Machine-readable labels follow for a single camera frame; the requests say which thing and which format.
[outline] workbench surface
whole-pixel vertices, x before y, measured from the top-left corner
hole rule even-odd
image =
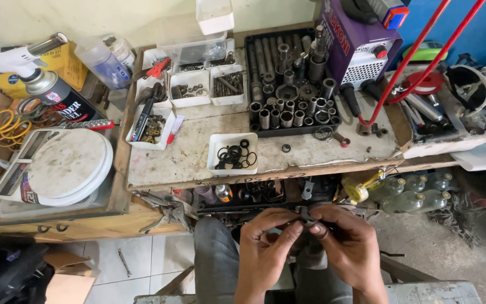
[[[242,49],[236,50],[236,60],[237,64],[246,66]],[[359,92],[356,97],[363,117],[370,118],[376,102]],[[341,148],[335,140],[319,141],[310,134],[259,138],[258,173],[235,177],[215,176],[207,169],[209,141],[212,134],[249,132],[247,91],[244,104],[216,107],[211,103],[174,108],[176,115],[185,115],[185,121],[173,143],[163,151],[132,147],[127,187],[141,190],[192,188],[359,171],[402,161],[401,156],[395,157],[399,146],[383,108],[376,122],[379,128],[388,129],[389,134],[384,138],[362,137],[356,133],[358,120],[350,114],[346,102],[337,96],[336,103],[342,119],[338,132],[352,141],[348,148]],[[281,151],[286,143],[292,146],[289,153]],[[369,153],[366,152],[368,147],[372,147]]]

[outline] jeans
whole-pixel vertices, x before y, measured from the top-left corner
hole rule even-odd
[[[194,276],[198,304],[233,304],[238,284],[239,253],[235,241],[216,218],[202,218],[194,230]],[[295,267],[298,304],[350,304],[352,287],[327,269]]]

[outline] drawer handle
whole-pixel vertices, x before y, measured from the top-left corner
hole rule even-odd
[[[42,227],[42,225],[37,226],[37,231],[39,231],[39,233],[46,233],[51,228],[50,226],[46,226],[46,229],[43,230]]]
[[[67,230],[68,227],[69,227],[69,225],[66,225],[66,226],[63,227],[63,229],[61,229],[61,224],[57,224],[56,229],[59,232],[63,232],[65,230]]]

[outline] white wall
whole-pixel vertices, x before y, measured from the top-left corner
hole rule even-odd
[[[234,32],[313,19],[311,0],[232,0]],[[152,23],[195,11],[194,0],[0,0],[0,47],[35,42],[56,31],[70,39],[117,33],[135,47],[155,44]]]

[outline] butane torch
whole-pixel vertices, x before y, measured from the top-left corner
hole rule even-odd
[[[64,34],[58,32],[41,43],[1,52],[0,73],[17,73],[29,95],[51,106],[70,122],[103,119],[105,117],[57,73],[39,68],[48,66],[40,58],[44,53],[68,41]]]

